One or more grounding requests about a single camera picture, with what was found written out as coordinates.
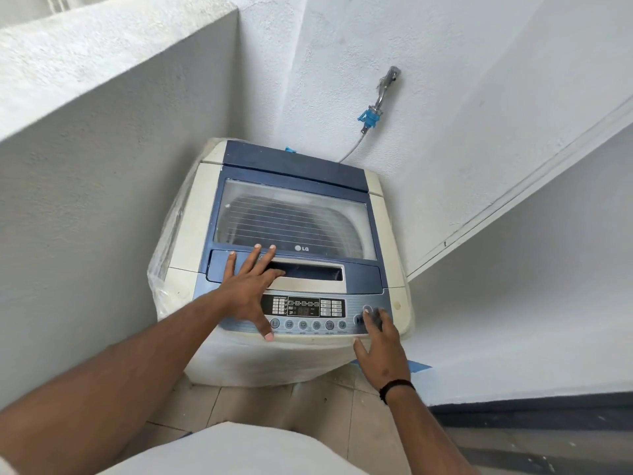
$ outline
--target tile floor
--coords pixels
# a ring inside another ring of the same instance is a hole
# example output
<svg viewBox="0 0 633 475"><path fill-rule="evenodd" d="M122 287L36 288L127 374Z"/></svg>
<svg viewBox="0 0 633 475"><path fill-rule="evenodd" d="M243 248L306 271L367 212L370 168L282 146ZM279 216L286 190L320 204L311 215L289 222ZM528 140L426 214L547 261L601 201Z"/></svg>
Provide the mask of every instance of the tile floor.
<svg viewBox="0 0 633 475"><path fill-rule="evenodd" d="M192 385L183 376L116 462L224 421L312 436L370 475L410 473L389 409L351 364L265 388Z"/></svg>

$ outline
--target person's left hand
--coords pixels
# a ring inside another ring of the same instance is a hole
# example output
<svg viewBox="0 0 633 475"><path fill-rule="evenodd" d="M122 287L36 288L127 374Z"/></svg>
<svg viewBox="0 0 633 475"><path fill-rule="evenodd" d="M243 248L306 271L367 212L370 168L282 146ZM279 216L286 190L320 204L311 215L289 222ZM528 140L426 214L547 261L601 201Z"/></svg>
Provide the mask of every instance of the person's left hand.
<svg viewBox="0 0 633 475"><path fill-rule="evenodd" d="M242 267L235 275L235 259L237 255L232 251L228 255L222 285L215 290L220 297L223 312L227 316L238 320L249 320L266 341L273 340L270 322L261 309L261 296L273 281L285 274L282 270L266 267L275 256L275 246L271 245L268 252L257 261L261 245L255 245L251 254L244 260Z"/></svg>

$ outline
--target finger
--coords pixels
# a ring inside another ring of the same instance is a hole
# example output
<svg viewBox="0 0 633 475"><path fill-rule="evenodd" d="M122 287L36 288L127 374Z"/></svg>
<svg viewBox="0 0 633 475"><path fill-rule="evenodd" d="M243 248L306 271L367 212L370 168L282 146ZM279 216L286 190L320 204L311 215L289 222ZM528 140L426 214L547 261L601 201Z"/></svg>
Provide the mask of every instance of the finger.
<svg viewBox="0 0 633 475"><path fill-rule="evenodd" d="M391 319L391 316L384 308L379 308L378 313L380 313L380 319L382 320L382 332L385 335L398 340L400 338L400 333L394 325L394 321Z"/></svg>
<svg viewBox="0 0 633 475"><path fill-rule="evenodd" d="M246 257L246 260L244 260L244 263L242 263L242 266L239 269L240 275L243 275L244 273L248 273L253 268L253 265L255 264L255 260L257 260L257 257L259 256L260 251L261 251L261 245L257 243L257 245L253 247L253 251L249 253L249 255Z"/></svg>
<svg viewBox="0 0 633 475"><path fill-rule="evenodd" d="M261 275L261 278L263 279L263 283L264 283L264 288L270 287L270 285L275 281L275 279L279 277L283 277L285 274L286 272L283 270L277 270L277 269L266 270Z"/></svg>
<svg viewBox="0 0 633 475"><path fill-rule="evenodd" d="M224 267L224 276L222 277L222 281L230 279L233 275L235 275L235 259L237 255L234 251L228 254L228 258L226 259L226 266Z"/></svg>
<svg viewBox="0 0 633 475"><path fill-rule="evenodd" d="M369 311L363 310L363 320L365 321L365 328L367 329L367 333L369 334L369 338L372 341L375 341L380 337L380 329L376 327L372 316L369 314Z"/></svg>
<svg viewBox="0 0 633 475"><path fill-rule="evenodd" d="M266 254L264 256L262 256L259 259L259 261L255 264L255 266L251 270L251 273L253 273L255 275L261 275L264 272L264 270L266 270L266 267L268 266L270 261L275 256L275 248L277 248L277 247L274 246L274 245L270 246L270 248L268 249Z"/></svg>
<svg viewBox="0 0 633 475"><path fill-rule="evenodd" d="M261 336L264 337L266 341L273 341L273 329L270 327L270 322L264 316L264 312L259 309L259 313L253 320L255 327L257 327L257 331L261 333Z"/></svg>
<svg viewBox="0 0 633 475"><path fill-rule="evenodd" d="M354 353L356 353L358 364L361 366L361 368L363 368L363 365L369 357L369 353L367 352L367 350L365 349L365 345L363 345L359 338L354 338Z"/></svg>

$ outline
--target person's right arm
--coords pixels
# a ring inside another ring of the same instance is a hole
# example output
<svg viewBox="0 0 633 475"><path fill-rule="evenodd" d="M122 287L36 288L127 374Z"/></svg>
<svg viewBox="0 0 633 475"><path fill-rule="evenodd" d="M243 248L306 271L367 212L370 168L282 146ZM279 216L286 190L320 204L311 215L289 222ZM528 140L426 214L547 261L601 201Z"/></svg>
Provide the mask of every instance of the person's right arm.
<svg viewBox="0 0 633 475"><path fill-rule="evenodd" d="M411 381L407 356L400 345L400 334L389 314L380 310L382 332L364 312L365 326L372 340L367 352L359 339L354 351L365 377L376 390L387 383ZM413 475L475 475L477 472L455 447L418 393L411 387L391 388L385 397L396 423Z"/></svg>

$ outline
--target blue clip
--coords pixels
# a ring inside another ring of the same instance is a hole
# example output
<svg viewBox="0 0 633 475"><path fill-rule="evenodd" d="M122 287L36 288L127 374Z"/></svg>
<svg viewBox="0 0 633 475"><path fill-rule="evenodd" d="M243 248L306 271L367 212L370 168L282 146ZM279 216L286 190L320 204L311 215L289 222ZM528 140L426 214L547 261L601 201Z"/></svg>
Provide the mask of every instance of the blue clip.
<svg viewBox="0 0 633 475"><path fill-rule="evenodd" d="M371 110L363 111L363 114L358 117L359 121L362 121L367 128L373 128L380 119L380 115Z"/></svg>

